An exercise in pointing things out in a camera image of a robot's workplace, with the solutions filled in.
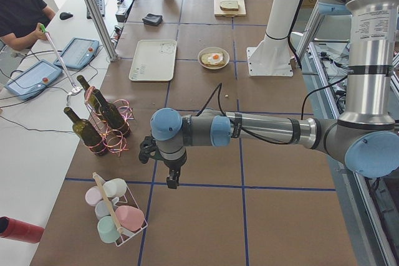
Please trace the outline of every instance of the green glass bottle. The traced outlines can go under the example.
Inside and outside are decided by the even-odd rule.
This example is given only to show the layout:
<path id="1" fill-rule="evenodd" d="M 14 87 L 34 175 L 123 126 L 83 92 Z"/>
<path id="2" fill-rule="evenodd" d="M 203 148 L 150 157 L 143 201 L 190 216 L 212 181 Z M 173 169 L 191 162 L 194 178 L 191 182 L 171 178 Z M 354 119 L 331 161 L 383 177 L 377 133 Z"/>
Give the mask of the green glass bottle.
<path id="1" fill-rule="evenodd" d="M 114 130 L 121 131 L 123 137 L 128 137 L 130 135 L 129 124 L 125 121 L 123 116 L 121 116 L 118 108 L 114 104 L 106 101 L 101 92 L 96 88 L 93 90 L 93 95 L 100 103 L 100 113 L 108 123 L 108 126 Z"/>
<path id="2" fill-rule="evenodd" d="M 77 79 L 77 81 L 79 81 L 80 85 L 83 87 L 85 92 L 90 88 L 90 84 L 86 81 L 85 77 L 79 75 L 78 77 L 76 77 L 76 79 Z M 89 106 L 91 107 L 91 109 L 102 120 L 102 116 L 100 113 L 100 104 L 99 104 L 99 101 L 96 99 L 96 97 L 93 94 L 91 94 L 89 96 L 89 99 L 87 100 L 87 102 L 89 103 Z"/>
<path id="3" fill-rule="evenodd" d="M 71 107 L 65 107 L 64 113 L 74 123 L 72 125 L 73 131 L 83 141 L 91 152 L 97 156 L 103 156 L 108 153 L 108 148 L 103 143 L 103 138 L 93 127 L 91 122 L 84 118 L 79 118 L 77 114 L 71 109 Z"/>

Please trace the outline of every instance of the mint green cup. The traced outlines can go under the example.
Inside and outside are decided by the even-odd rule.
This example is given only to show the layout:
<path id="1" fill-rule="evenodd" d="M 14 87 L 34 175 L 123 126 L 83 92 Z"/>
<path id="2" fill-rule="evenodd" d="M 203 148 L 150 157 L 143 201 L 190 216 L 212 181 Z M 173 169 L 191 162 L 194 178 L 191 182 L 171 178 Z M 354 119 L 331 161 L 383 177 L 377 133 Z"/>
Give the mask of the mint green cup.
<path id="1" fill-rule="evenodd" d="M 97 224 L 97 230 L 102 242 L 105 243 L 113 243 L 120 237 L 120 234 L 117 230 L 117 227 L 115 227 L 111 216 L 105 216 L 101 218 Z"/>

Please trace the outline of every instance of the bottle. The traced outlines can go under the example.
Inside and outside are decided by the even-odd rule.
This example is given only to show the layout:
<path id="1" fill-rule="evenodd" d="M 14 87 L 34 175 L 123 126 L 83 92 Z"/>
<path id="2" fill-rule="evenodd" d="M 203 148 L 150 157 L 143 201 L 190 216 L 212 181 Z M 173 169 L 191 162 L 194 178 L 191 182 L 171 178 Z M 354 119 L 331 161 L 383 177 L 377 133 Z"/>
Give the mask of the bottle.
<path id="1" fill-rule="evenodd" d="M 93 95 L 99 101 L 100 113 L 104 117 L 104 120 L 107 121 L 109 127 L 121 131 L 123 137 L 128 137 L 130 135 L 129 124 L 125 121 L 123 116 L 121 116 L 118 108 L 114 104 L 106 101 L 101 92 L 96 88 L 93 90 Z"/>
<path id="2" fill-rule="evenodd" d="M 93 127 L 91 122 L 83 118 L 79 118 L 71 107 L 65 107 L 64 113 L 74 123 L 72 125 L 73 131 L 83 141 L 86 147 L 97 156 L 103 156 L 108 153 L 108 148 L 103 142 L 103 138 Z"/>
<path id="3" fill-rule="evenodd" d="M 28 243 L 38 243 L 44 229 L 34 224 L 6 216 L 0 217 L 0 237 Z"/>
<path id="4" fill-rule="evenodd" d="M 90 88 L 90 84 L 86 81 L 85 77 L 79 75 L 78 77 L 76 77 L 77 81 L 79 81 L 80 85 L 83 87 L 83 89 L 85 90 L 85 92 L 87 92 L 87 90 Z M 97 116 L 103 120 L 102 115 L 100 113 L 100 104 L 99 101 L 96 99 L 96 97 L 91 94 L 89 96 L 89 99 L 87 100 L 89 106 L 91 107 L 91 109 L 97 114 Z"/>

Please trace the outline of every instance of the brown table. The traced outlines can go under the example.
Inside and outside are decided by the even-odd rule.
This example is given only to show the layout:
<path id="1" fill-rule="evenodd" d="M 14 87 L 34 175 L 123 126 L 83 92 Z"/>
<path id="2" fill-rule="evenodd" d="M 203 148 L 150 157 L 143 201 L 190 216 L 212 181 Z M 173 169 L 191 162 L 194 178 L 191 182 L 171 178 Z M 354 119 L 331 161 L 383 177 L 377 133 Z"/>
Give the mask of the brown table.
<path id="1" fill-rule="evenodd" d="M 101 91 L 133 107 L 129 150 L 96 157 L 79 145 L 31 265 L 356 265 L 325 156 L 302 146 L 232 140 L 228 147 L 188 148 L 181 186 L 168 189 L 163 163 L 138 160 L 159 108 L 200 109 L 218 83 L 227 111 L 298 118 L 307 93 L 302 75 L 250 77 L 246 47 L 263 39 L 273 0 L 245 0 L 246 17 L 215 17 L 213 0 L 136 0 Z M 162 14 L 158 27 L 142 18 Z M 171 82 L 128 79 L 137 42 L 176 39 Z M 210 46 L 226 49 L 227 67 L 196 61 Z M 210 107 L 217 108 L 216 100 Z M 310 105 L 305 108 L 312 114 Z M 121 247 L 100 241 L 94 209 L 84 195 L 92 173 L 123 178 L 148 219 L 148 228 Z"/>

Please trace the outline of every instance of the white desk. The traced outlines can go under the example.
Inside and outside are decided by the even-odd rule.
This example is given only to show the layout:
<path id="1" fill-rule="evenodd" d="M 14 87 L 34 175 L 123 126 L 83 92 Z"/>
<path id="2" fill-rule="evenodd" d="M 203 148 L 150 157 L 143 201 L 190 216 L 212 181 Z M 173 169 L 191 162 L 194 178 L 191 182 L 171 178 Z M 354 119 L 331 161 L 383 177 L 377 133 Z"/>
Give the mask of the white desk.
<path id="1" fill-rule="evenodd" d="M 117 25 L 115 18 L 117 2 L 114 0 L 106 2 L 105 22 L 111 34 L 114 25 Z M 59 14 L 62 11 L 71 12 L 74 14 L 73 18 L 61 21 Z M 100 40 L 92 20 L 86 19 L 84 0 L 67 0 L 47 30 L 59 50 L 62 50 L 73 37 Z M 33 52 L 43 50 L 51 50 L 47 41 L 40 40 L 32 48 Z M 53 62 L 55 55 L 39 54 L 38 58 Z M 36 62 L 37 59 L 31 56 L 22 62 L 19 69 L 25 70 Z M 90 81 L 92 85 L 101 86 L 108 64 L 107 53 L 102 50 L 91 63 L 99 72 Z M 95 70 L 88 66 L 78 74 L 89 79 L 95 74 Z M 66 75 L 62 74 L 57 81 L 61 78 L 66 78 Z M 68 78 L 55 86 L 68 92 L 71 90 Z M 0 98 L 10 96 L 12 95 L 6 89 L 0 92 Z M 4 108 L 1 116 L 28 128 L 72 131 L 72 123 L 63 112 L 66 96 L 62 90 L 48 88 L 27 103 Z M 19 102 L 16 98 L 0 100 L 0 107 Z M 71 97 L 70 106 L 81 117 L 89 115 L 84 105 L 83 92 Z M 1 216 L 45 227 L 79 139 L 71 133 L 27 131 L 1 118 L 0 132 Z M 0 264 L 29 265 L 36 249 L 37 244 L 0 239 Z"/>

